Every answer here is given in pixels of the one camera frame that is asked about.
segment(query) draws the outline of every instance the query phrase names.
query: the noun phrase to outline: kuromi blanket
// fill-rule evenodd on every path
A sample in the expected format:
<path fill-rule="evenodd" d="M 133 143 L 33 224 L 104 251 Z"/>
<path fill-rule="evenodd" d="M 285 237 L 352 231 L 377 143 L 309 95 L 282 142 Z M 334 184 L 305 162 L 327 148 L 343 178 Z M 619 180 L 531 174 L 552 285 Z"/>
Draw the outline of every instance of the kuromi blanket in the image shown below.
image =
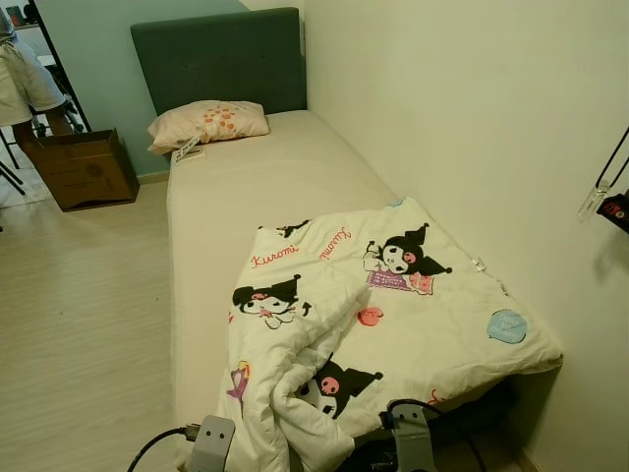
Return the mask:
<path fill-rule="evenodd" d="M 233 294 L 228 471 L 333 470 L 395 398 L 435 404 L 556 367 L 539 321 L 412 199 L 262 228 Z"/>

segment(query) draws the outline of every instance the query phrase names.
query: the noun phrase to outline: single bed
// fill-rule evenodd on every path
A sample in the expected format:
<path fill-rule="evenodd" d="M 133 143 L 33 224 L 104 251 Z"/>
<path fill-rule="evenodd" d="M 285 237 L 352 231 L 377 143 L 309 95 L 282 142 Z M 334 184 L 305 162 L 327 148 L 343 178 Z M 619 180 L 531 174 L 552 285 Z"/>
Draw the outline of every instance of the single bed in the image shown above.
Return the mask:
<path fill-rule="evenodd" d="M 296 9 L 132 27 L 157 113 L 201 99 L 253 101 L 271 113 L 268 136 L 213 143 L 202 147 L 201 156 L 171 165 L 177 425 L 214 413 L 224 394 L 231 298 L 256 228 L 397 200 L 359 155 L 305 109 L 299 31 Z M 206 52 L 204 44 L 226 35 L 235 40 L 225 50 Z M 467 399 L 491 385 L 477 385 Z"/>

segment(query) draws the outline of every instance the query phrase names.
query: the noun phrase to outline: blanket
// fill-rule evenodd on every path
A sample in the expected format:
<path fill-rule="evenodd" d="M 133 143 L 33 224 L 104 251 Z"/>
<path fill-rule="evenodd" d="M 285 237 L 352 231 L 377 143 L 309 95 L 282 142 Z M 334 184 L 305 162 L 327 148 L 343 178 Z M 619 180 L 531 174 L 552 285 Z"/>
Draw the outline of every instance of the blanket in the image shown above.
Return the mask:
<path fill-rule="evenodd" d="M 262 228 L 233 294 L 227 470 L 331 471 L 395 398 L 557 367 L 543 324 L 412 199 Z"/>

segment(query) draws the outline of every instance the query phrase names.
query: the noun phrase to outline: bed frame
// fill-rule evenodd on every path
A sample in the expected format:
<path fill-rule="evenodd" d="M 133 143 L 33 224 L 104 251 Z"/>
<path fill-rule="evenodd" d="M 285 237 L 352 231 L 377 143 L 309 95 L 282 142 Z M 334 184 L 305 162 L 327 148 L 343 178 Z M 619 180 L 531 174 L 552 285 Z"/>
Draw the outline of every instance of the bed frame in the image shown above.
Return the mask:
<path fill-rule="evenodd" d="M 199 100 L 246 100 L 266 114 L 306 109 L 296 8 L 134 25 L 155 111 Z"/>

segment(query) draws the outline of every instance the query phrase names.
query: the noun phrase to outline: cardboard box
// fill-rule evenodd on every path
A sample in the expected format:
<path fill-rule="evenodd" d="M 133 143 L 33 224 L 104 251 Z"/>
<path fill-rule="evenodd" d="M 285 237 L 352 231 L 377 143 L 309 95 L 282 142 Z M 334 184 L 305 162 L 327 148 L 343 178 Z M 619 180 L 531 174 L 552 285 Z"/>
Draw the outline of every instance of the cardboard box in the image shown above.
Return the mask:
<path fill-rule="evenodd" d="M 39 141 L 30 158 L 63 211 L 136 200 L 140 184 L 116 130 Z"/>

